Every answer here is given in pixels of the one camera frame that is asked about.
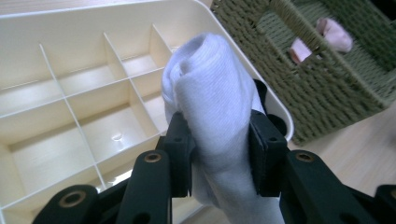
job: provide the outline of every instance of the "green wicker basket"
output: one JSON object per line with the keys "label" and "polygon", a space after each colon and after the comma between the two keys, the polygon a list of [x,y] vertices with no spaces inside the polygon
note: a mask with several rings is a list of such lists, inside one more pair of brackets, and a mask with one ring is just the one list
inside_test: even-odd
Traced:
{"label": "green wicker basket", "polygon": [[[369,0],[214,0],[212,11],[292,114],[300,146],[396,99],[396,23]],[[320,17],[342,24],[352,51],[331,49]],[[289,56],[297,36],[313,52],[299,65]]]}

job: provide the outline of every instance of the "floor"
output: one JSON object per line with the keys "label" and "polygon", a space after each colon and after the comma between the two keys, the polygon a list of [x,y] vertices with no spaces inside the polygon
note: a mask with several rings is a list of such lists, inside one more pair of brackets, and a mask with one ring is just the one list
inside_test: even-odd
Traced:
{"label": "floor", "polygon": [[[324,136],[303,148],[319,155],[345,184],[369,195],[379,185],[396,185],[396,102],[382,113]],[[226,216],[205,207],[183,224],[226,224]]]}

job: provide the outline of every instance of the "organizer compartment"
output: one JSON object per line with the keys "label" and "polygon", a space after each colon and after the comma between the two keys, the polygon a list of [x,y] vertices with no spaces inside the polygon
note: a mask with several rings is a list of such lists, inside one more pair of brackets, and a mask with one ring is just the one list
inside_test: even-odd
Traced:
{"label": "organizer compartment", "polygon": [[[100,192],[129,177],[136,157],[166,133],[163,69],[195,35],[223,35],[261,79],[195,1],[5,16],[0,30],[2,224],[31,223],[69,186],[90,184]],[[271,89],[266,103],[286,121],[289,140],[289,112]],[[173,202],[175,223],[200,207],[194,199]]]}
{"label": "organizer compartment", "polygon": [[71,97],[68,101],[97,161],[158,132],[129,80]]}
{"label": "organizer compartment", "polygon": [[92,164],[64,101],[0,118],[0,203],[8,204]]}

